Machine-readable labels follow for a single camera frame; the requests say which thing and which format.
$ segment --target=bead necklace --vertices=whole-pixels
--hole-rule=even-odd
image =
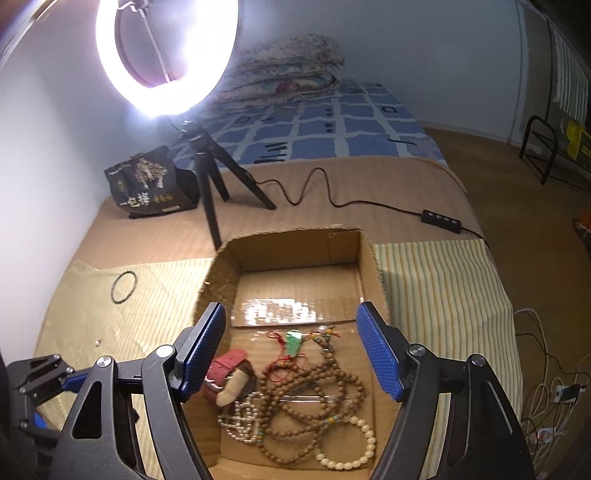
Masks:
[[[226,409],[218,416],[217,422],[234,440],[248,444],[256,442],[259,432],[258,409],[252,400],[257,396],[259,393],[253,392],[243,402],[234,401],[233,414],[229,412],[229,409]]]
[[[353,414],[359,408],[360,403],[365,398],[365,387],[363,386],[363,382],[356,375],[351,375],[339,368],[339,364],[334,356],[335,350],[332,345],[330,345],[331,334],[332,329],[326,330],[326,333],[311,334],[311,338],[323,349],[323,362],[312,365],[309,368],[302,368],[296,364],[295,358],[288,358],[287,360],[280,360],[272,363],[262,372],[262,401],[258,412],[260,431],[256,436],[256,446],[263,455],[277,465],[291,465],[314,452],[320,446],[320,436],[324,429],[337,421],[344,421],[346,417],[349,417],[349,415]],[[288,375],[291,374],[291,376],[273,383],[269,380],[269,377],[274,371],[279,369],[291,371],[291,373],[288,373]],[[334,402],[328,402],[318,383],[320,380],[324,379],[334,379],[337,381],[339,393]],[[345,387],[347,383],[354,384],[357,393],[350,404],[345,406],[342,412],[339,412],[340,404],[347,396]],[[281,403],[281,399],[284,395],[306,385],[312,386],[314,392],[320,398],[320,411],[315,415],[304,415],[292,409],[290,406]],[[301,423],[303,426],[297,430],[287,430],[285,432],[278,432],[272,429],[271,420],[280,409],[283,409],[284,413]],[[273,455],[264,445],[266,436],[283,438],[306,433],[312,434],[310,444],[301,452],[298,452],[287,459],[282,459]]]

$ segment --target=brown blanket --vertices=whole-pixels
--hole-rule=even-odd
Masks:
[[[329,176],[333,200],[372,200],[402,209],[434,210],[460,219],[462,224],[482,233],[476,216],[457,177],[431,160],[394,157],[333,158],[290,161],[249,166],[258,180],[278,179],[292,200],[314,167]],[[334,208],[328,203],[321,172],[315,172],[302,203],[289,205],[274,183],[262,186],[277,210],[266,210],[230,172],[223,178],[231,195],[224,203],[215,193],[217,219],[222,240],[255,232],[311,228],[331,225],[363,230],[374,244],[420,242],[425,240],[472,239],[421,223],[415,216],[370,205]],[[201,207],[172,215],[129,220],[111,198],[105,201],[74,258],[96,268],[122,265],[210,258],[214,249]]]

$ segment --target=striped mat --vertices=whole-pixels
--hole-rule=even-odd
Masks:
[[[522,377],[512,307],[484,243],[382,244],[375,245],[375,253],[393,325],[409,342],[422,343],[438,356],[465,360],[474,352],[484,355],[513,408],[520,411]],[[60,352],[77,369],[92,365],[101,355],[118,361],[147,355],[192,325],[193,305],[211,261],[110,270],[75,261],[51,300],[36,355]],[[115,305],[111,285],[125,270],[135,271],[140,280],[129,300]],[[130,275],[122,278],[116,298],[124,296],[131,283]],[[60,395],[43,406],[43,413],[61,427],[73,398]],[[137,400],[134,406],[145,419],[144,403]],[[441,395],[422,478],[437,471],[448,412],[449,396]],[[161,478],[145,421],[138,423],[138,438],[148,474]]]
[[[482,240],[375,245],[391,322],[410,343],[445,358],[486,357],[513,409],[521,411],[522,376],[513,309]],[[449,416],[439,405],[422,478],[435,475]]]

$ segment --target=black tripod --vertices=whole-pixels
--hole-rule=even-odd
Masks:
[[[224,202],[227,202],[230,199],[230,195],[223,182],[222,175],[217,168],[216,160],[222,162],[228,170],[230,170],[265,207],[267,207],[267,209],[275,210],[277,207],[258,187],[252,177],[234,161],[228,152],[212,140],[207,130],[201,127],[201,125],[192,121],[186,121],[183,124],[182,131],[183,137],[189,142],[192,149],[195,150],[197,184],[199,185],[203,208],[205,209],[205,215],[207,216],[209,231],[212,234],[213,245],[217,250],[222,246],[222,239],[220,237],[219,227],[217,226],[216,211],[213,206],[209,178],[211,177],[213,184],[216,186]]]

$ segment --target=o-ring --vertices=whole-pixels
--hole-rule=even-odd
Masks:
[[[123,299],[123,300],[115,300],[115,296],[113,295],[115,292],[115,287],[117,286],[117,282],[119,280],[121,280],[121,278],[125,275],[133,275],[134,276],[134,286],[131,288],[131,291],[127,294],[127,296]],[[123,302],[129,300],[129,297],[131,297],[132,293],[135,291],[135,288],[138,285],[138,276],[135,274],[135,272],[131,271],[131,270],[126,270],[124,271],[121,275],[119,275],[119,277],[117,277],[115,279],[115,281],[113,282],[113,285],[111,286],[111,301],[115,304],[115,305],[120,305]]]

